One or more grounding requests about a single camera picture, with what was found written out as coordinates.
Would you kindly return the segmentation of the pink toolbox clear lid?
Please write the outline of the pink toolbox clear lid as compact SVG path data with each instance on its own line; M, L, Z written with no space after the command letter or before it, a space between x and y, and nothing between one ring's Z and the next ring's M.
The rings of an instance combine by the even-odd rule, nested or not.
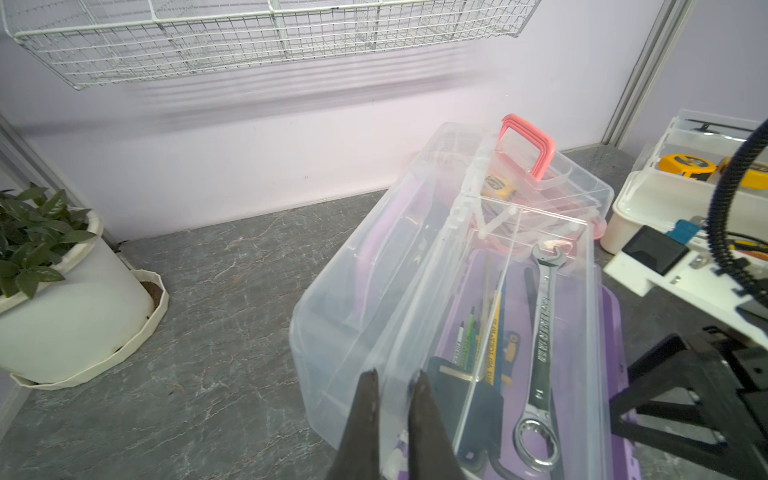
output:
M515 188L508 201L481 194L487 175ZM534 244L571 258L594 254L613 189L558 151L518 115L498 128L449 122L418 151L404 178L408 200L395 240L421 259L442 229L479 248L521 257Z

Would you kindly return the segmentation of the purple toolbox clear lid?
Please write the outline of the purple toolbox clear lid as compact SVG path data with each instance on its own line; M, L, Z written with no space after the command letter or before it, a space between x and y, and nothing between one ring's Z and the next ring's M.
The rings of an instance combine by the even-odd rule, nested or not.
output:
M427 373L465 479L636 479L631 442L612 435L609 398L627 384L621 313L594 254L557 275L553 426L561 458L528 467L513 432L527 400L539 282L531 258L479 248L442 229L421 259L404 226L405 174L296 305L289 341L309 423L337 453L360 375L375 369L380 478L410 479L408 411Z

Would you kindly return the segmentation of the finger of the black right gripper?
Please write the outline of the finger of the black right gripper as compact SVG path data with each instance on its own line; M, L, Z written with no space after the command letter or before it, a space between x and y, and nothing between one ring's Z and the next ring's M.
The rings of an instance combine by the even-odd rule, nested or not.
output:
M635 361L610 401L611 430L734 479L764 479L767 430L729 432L718 414L718 334L672 334Z

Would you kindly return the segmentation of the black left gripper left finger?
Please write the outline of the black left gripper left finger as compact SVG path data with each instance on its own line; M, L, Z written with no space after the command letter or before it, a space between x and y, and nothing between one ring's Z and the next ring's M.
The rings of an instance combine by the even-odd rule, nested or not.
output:
M336 456L327 472L329 480L380 478L380 396L375 369L359 378Z

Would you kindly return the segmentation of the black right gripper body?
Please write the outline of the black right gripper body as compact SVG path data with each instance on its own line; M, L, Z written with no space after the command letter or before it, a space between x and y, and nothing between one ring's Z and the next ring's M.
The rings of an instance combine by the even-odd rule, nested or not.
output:
M717 316L715 397L729 432L767 430L767 348L748 335L748 325L766 331L767 310L754 301Z

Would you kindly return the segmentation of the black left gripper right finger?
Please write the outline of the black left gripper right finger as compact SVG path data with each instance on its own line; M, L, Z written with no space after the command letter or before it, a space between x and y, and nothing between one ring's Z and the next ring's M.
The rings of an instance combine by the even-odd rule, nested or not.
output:
M408 411L408 472L410 479L460 479L459 465L442 424L429 378L420 370L410 386Z

